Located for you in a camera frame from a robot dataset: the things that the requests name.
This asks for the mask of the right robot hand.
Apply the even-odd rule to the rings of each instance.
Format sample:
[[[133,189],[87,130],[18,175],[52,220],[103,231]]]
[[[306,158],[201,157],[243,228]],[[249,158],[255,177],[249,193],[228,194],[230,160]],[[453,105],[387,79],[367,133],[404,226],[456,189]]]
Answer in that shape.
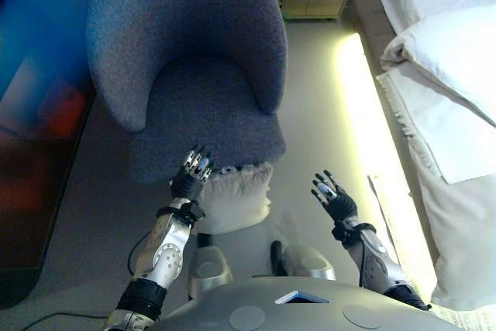
[[[328,171],[315,173],[311,193],[334,223],[358,216],[357,204]]]

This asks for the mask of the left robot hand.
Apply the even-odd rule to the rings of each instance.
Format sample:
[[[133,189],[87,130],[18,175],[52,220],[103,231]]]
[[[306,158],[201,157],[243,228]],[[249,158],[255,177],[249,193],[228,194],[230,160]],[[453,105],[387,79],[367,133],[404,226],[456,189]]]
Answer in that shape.
[[[194,145],[170,182],[172,198],[196,200],[212,173],[211,153]]]

